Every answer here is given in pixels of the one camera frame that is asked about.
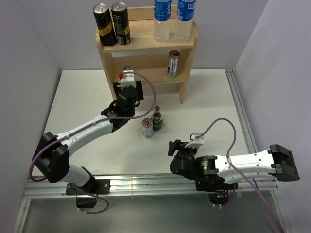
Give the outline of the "silver blue energy can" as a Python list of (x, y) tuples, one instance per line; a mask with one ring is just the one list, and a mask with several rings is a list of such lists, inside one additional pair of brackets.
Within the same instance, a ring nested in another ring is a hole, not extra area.
[(169, 52), (169, 62), (167, 74), (170, 78), (175, 78), (178, 74), (180, 52), (178, 50), (172, 50)]

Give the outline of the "clear water bottle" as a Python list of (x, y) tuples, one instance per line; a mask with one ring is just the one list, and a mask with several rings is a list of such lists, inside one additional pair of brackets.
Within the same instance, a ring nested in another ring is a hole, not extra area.
[(154, 39), (157, 42), (169, 39), (171, 9), (171, 0), (154, 1)]
[(178, 41), (186, 42), (190, 38), (195, 6), (196, 0), (178, 1), (175, 25), (175, 38)]

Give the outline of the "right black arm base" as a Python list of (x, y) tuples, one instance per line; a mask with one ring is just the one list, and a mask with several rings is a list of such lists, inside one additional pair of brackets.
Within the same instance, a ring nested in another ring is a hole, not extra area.
[(230, 201), (235, 191), (238, 189), (238, 183), (224, 183), (224, 179), (218, 175), (211, 175), (195, 180), (196, 190), (208, 193), (208, 199), (212, 204), (224, 205)]

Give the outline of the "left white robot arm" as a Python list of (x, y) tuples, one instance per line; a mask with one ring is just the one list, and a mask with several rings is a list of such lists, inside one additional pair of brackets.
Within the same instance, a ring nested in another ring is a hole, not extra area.
[(32, 181), (36, 181), (32, 171), (37, 167), (50, 183), (65, 181), (84, 194), (94, 190), (96, 181), (91, 172), (71, 164), (69, 158), (83, 146), (117, 131), (134, 119), (135, 108), (143, 100), (141, 81), (133, 81), (129, 86), (114, 83), (114, 88), (116, 100), (91, 121), (66, 133), (54, 135), (47, 132), (42, 135), (29, 169)]

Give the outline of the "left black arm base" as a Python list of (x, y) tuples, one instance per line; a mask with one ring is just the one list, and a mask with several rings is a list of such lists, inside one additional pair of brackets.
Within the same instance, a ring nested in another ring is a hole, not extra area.
[(99, 195), (107, 195), (110, 191), (110, 179), (93, 179), (86, 183), (82, 187), (75, 187), (75, 185), (69, 183), (66, 188), (67, 196), (79, 196), (85, 193), (91, 194), (88, 198), (76, 197), (77, 208), (88, 210), (95, 207), (99, 200)]

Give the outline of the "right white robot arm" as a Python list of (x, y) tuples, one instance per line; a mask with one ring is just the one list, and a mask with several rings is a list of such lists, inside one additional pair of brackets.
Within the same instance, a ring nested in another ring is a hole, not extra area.
[(175, 140), (169, 142), (168, 155), (173, 156), (170, 171), (208, 187), (221, 189), (245, 177), (276, 177), (281, 182), (300, 179), (292, 152), (278, 144), (261, 152), (234, 155), (206, 155), (196, 157), (199, 144)]

